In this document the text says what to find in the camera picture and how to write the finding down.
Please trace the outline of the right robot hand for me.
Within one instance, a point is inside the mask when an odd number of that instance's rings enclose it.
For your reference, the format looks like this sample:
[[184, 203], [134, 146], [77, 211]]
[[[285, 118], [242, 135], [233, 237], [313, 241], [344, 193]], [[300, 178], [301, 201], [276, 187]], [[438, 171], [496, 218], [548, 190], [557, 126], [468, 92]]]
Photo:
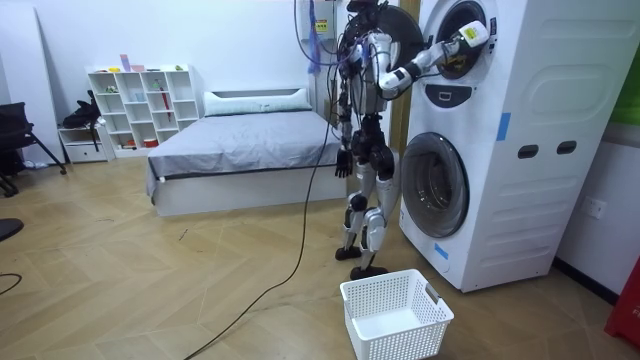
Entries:
[[489, 41], [490, 33], [486, 26], [479, 20], [474, 20], [462, 26], [458, 33], [464, 39], [468, 48], [480, 48]]

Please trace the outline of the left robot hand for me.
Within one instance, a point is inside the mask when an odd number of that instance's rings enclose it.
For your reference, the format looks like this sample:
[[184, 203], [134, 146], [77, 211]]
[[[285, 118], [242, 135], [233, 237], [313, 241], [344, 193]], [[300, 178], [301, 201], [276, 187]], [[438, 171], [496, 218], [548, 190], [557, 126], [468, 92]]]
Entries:
[[353, 173], [353, 152], [351, 149], [340, 148], [336, 157], [335, 176], [347, 178]]

